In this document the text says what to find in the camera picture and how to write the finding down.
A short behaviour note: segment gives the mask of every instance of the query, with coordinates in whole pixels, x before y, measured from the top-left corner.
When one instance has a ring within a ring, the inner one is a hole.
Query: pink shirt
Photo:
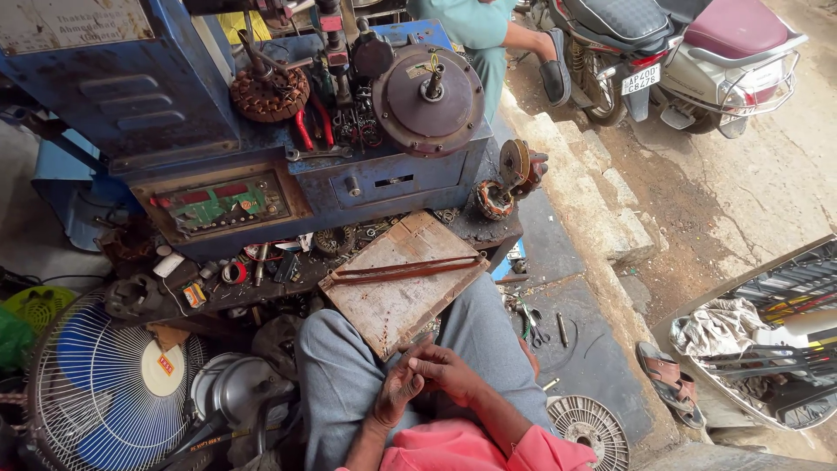
[[[396,433],[393,446],[383,452],[380,469],[589,471],[586,463],[595,462],[596,455],[591,448],[554,437],[537,425],[526,432],[511,458],[506,459],[473,422],[449,419]]]

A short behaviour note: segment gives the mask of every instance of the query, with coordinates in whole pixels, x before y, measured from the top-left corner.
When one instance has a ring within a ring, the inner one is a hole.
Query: label sticker
[[[5,55],[154,37],[139,0],[3,0]]]
[[[422,74],[429,74],[430,71],[433,70],[430,68],[430,61],[423,62],[421,64],[416,64],[413,67],[407,69],[407,76],[411,79],[414,79]]]
[[[172,362],[169,361],[165,355],[160,355],[160,358],[157,359],[157,363],[162,367],[163,371],[165,371],[167,375],[172,375],[174,366],[172,366]]]

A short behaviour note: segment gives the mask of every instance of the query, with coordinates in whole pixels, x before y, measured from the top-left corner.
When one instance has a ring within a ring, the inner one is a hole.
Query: green plastic bag
[[[35,345],[35,334],[29,324],[0,307],[0,370],[23,368]]]

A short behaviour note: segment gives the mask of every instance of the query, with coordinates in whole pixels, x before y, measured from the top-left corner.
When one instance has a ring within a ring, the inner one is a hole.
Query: concrete step
[[[571,121],[552,122],[546,113],[529,116],[506,89],[501,112],[531,148],[549,154],[542,187],[564,225],[594,241],[610,265],[651,258],[668,248],[654,218],[637,210],[636,195],[593,130],[581,132]]]

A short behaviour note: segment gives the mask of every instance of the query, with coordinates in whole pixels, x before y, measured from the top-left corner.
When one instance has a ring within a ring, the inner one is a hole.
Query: shock absorber
[[[573,52],[573,72],[581,72],[584,70],[584,48],[573,38],[570,50]]]

